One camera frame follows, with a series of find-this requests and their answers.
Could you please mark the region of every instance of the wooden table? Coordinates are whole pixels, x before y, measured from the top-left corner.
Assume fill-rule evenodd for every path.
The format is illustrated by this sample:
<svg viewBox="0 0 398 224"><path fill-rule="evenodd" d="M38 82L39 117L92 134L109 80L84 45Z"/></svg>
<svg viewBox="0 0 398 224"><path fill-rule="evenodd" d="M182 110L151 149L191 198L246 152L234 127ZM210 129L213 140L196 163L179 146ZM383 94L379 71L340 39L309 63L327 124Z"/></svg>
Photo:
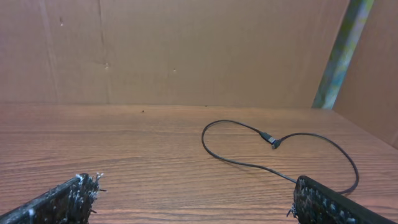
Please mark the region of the wooden table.
<svg viewBox="0 0 398 224"><path fill-rule="evenodd" d="M104 172L90 223L297 223L286 213L295 185L259 169L234 166L202 147L202 129L235 119L274 137L322 134L358 165L348 197L398 222L398 151L333 111L205 106L0 106L0 213L78 173ZM209 129L216 153L293 178L308 175L335 189L354 181L333 146L292 137L272 150L234 125Z"/></svg>

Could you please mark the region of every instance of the cord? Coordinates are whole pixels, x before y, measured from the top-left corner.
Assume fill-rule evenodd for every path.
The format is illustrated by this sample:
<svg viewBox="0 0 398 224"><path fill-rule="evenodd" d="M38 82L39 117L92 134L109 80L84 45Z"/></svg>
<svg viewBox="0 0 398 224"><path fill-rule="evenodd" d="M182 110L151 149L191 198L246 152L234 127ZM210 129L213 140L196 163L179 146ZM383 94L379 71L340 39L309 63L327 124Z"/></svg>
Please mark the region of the cord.
<svg viewBox="0 0 398 224"><path fill-rule="evenodd" d="M355 188L356 188L356 187L358 186L358 184L359 184L359 172L358 172L358 169L356 168L356 165L355 165L354 161L352 160L352 158L350 158L350 156L347 154L347 152L345 152L339 145L337 145L336 143L334 143L332 140L330 140L330 139L328 139L328 138L326 138L326 137L323 137L323 136L321 136L321 135L319 135L319 134L313 134L313 133L293 133L293 134L286 135L285 137L283 137L283 138L281 138L281 139L279 139L279 140L276 140L276 139L274 139L271 135L269 135L268 133L262 132L262 131L260 131L260 130L258 130L258 129L256 129L256 128L251 127L251 126L249 126L249 125L246 125L246 124L244 124L244 123L240 123L240 122L238 122L238 121L233 121L233 120L228 120L228 119L217 120L217 121L211 122L210 124L207 124L206 127L203 129L203 132L201 133L201 143L203 144L203 147L206 149L206 151L207 151L210 155L212 155L213 157L215 157L215 158L217 158L217 159L219 159L219 160L226 161L226 162L230 162L230 163L237 164L237 165L241 165L241 166L248 166L248 167L255 167L255 168L263 169L263 170L269 171L269 172L271 172L271 173L273 173L273 174L276 174L276 175L278 175L278 176L280 176L280 177L283 177L283 178L285 178L285 179L287 179L287 180L289 180L289 181L291 181L291 182L293 182L293 183L296 183L296 180L295 180L295 179L293 179L293 178L291 178L291 177L288 177L288 176L286 176L286 175L284 175L284 174L281 174L280 172L277 172L276 170L273 170L273 169L271 169L271 168L268 168L268 167L265 167L265 166L260 166L260 165L255 165L255 164L248 164L248 163L245 163L245 162L239 162L239 161L235 161L235 160L232 160L232 159L227 159L227 158L224 158L224 157L219 156L219 155L215 154L214 152L212 152L212 151L206 146L206 143L205 143L205 133L206 133L207 129L209 129L211 126L213 126L213 125L215 125L215 124L218 124L218 123L224 123L224 122L238 124L238 125L247 127L247 128L249 128L249 129L251 129L251 130L253 130L253 131L259 133L260 136L261 136L264 140L266 140L268 143L270 143L270 144L272 145L272 148L273 148L273 149L277 149L283 141L285 141L287 138L290 138L290 137L292 137L292 136L306 135L306 136L315 136L315 137L318 137L318 138L320 138L320 139L323 139L323 140L327 141L328 143L334 145L338 150L340 150L340 152L342 152L342 153L344 154L344 156L346 156L346 158L349 160L349 162L351 163L351 165L353 166L354 171L355 171L355 176L356 176L355 183L354 183L350 188L348 188L348 189L346 189L346 190L343 190L343 191L341 191L341 192L337 192L337 193L339 193L339 194L345 194L345 193L348 193L348 192L352 192L353 190L355 190Z"/></svg>

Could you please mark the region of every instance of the wooden surface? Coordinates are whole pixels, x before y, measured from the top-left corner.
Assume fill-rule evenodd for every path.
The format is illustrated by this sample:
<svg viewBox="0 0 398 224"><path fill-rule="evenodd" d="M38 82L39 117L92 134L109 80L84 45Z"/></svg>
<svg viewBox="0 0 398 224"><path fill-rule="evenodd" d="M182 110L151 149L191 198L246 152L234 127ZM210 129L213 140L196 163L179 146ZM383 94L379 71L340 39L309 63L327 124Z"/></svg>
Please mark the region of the wooden surface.
<svg viewBox="0 0 398 224"><path fill-rule="evenodd" d="M375 1L335 107L398 149L398 1Z"/></svg>
<svg viewBox="0 0 398 224"><path fill-rule="evenodd" d="M309 108L348 0L2 0L0 102Z"/></svg>
<svg viewBox="0 0 398 224"><path fill-rule="evenodd" d="M398 151L333 111L192 106L0 106L0 213L75 174L104 172L90 223L297 223L286 213L295 185L259 169L218 161L202 129L235 119L276 138L325 135L358 165L348 197L398 222ZM310 136L272 150L233 124L209 129L210 149L228 158L308 175L335 189L354 181L344 155Z"/></svg>

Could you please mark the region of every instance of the brown backdrop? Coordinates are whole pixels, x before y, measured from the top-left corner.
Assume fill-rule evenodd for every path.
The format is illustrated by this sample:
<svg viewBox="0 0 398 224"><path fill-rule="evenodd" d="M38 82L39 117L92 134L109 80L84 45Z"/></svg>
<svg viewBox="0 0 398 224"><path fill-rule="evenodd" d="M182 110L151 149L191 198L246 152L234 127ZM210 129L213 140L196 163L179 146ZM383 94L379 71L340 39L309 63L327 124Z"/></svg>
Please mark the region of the brown backdrop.
<svg viewBox="0 0 398 224"><path fill-rule="evenodd" d="M398 1L375 1L335 107L398 148Z"/></svg>
<svg viewBox="0 0 398 224"><path fill-rule="evenodd" d="M348 0L3 0L0 102L309 108Z"/></svg>

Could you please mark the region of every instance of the black textured object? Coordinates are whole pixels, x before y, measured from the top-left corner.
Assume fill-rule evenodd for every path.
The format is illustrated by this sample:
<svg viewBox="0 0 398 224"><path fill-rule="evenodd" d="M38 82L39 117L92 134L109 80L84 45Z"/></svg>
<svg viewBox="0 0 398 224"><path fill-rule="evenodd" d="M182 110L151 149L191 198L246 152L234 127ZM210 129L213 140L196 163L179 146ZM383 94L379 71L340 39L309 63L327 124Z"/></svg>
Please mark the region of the black textured object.
<svg viewBox="0 0 398 224"><path fill-rule="evenodd" d="M88 174L56 186L43 195L0 216L3 223L88 223L92 204L96 200L101 175Z"/></svg>
<svg viewBox="0 0 398 224"><path fill-rule="evenodd" d="M290 212L301 224L394 223L306 176L297 179Z"/></svg>

